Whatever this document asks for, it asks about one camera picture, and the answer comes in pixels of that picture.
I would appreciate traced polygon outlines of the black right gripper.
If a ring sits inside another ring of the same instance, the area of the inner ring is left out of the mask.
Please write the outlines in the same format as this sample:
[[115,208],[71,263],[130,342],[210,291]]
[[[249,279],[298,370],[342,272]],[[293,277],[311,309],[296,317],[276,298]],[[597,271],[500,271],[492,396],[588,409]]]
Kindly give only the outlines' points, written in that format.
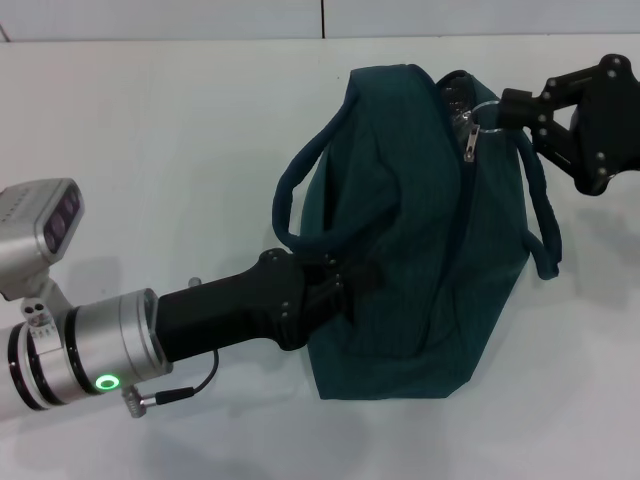
[[[600,195],[611,178],[639,168],[639,81],[622,55],[549,78],[538,96],[505,89],[499,105],[498,125],[529,128],[535,150],[565,173],[576,173],[582,194]],[[553,114],[573,105],[572,128],[566,129]]]

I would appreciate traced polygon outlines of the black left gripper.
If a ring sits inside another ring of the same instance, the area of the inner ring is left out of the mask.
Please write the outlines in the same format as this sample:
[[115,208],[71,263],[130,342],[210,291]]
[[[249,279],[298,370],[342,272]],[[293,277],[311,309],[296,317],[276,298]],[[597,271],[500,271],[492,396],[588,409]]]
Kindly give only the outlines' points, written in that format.
[[[300,323],[305,278],[311,285],[347,286],[310,289],[309,334]],[[161,296],[157,337],[169,360],[253,339],[272,340],[284,351],[297,350],[336,317],[353,322],[354,290],[379,287],[375,262],[324,254],[303,257],[301,265],[294,255],[273,249],[243,273]]]

